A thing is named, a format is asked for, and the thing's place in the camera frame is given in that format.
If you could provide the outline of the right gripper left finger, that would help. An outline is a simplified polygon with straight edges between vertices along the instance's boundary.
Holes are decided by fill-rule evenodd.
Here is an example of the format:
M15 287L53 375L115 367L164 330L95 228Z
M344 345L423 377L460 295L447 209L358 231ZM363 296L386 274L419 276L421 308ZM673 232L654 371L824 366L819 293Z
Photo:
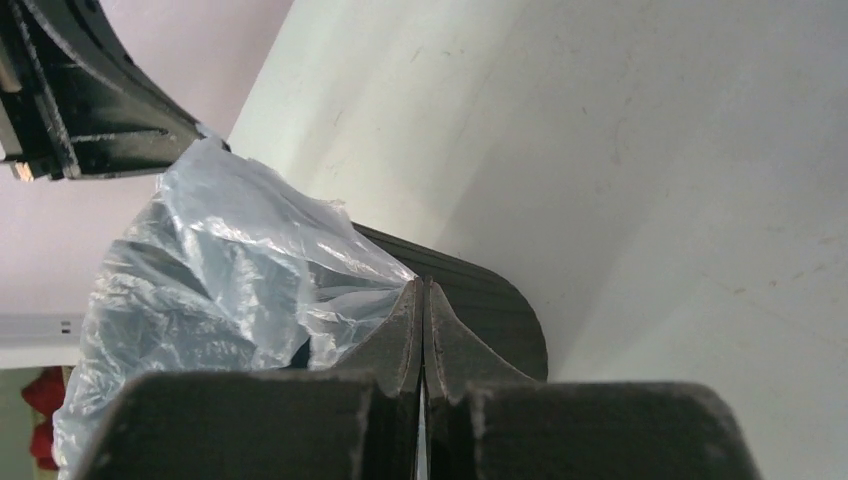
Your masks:
M80 479L412 479L421 280L323 371L149 374L108 411Z

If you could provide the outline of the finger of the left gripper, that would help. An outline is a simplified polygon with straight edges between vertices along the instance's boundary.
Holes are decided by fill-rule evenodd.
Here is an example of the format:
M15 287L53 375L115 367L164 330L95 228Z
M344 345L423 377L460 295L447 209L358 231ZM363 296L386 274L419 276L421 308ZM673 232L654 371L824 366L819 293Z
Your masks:
M2 2L1 162L16 179L158 174L202 136L133 61L100 2Z

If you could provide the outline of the light blue plastic trash bag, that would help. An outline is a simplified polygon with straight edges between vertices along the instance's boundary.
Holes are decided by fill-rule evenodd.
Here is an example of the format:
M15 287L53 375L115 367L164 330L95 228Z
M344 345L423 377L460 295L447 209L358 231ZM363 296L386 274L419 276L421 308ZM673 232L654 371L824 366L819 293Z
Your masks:
M193 142L98 269L79 360L53 417L59 477L76 473L129 381L278 369L302 347L310 369L329 368L413 277L338 202L302 194L217 138Z

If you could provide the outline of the black ribbed trash bin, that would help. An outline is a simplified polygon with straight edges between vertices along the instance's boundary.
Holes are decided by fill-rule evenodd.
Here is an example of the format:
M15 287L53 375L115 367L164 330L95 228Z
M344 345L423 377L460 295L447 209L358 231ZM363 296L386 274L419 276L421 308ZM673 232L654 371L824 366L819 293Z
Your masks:
M440 285L460 321L527 376L548 379L547 344L526 297L497 273L356 223L354 229L421 278Z

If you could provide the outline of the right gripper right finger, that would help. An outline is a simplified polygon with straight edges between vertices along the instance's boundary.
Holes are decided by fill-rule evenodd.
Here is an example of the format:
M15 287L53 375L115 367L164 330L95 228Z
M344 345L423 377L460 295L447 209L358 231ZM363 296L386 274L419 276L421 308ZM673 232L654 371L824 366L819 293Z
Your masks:
M433 479L757 479L732 409L691 382L546 383L423 293Z

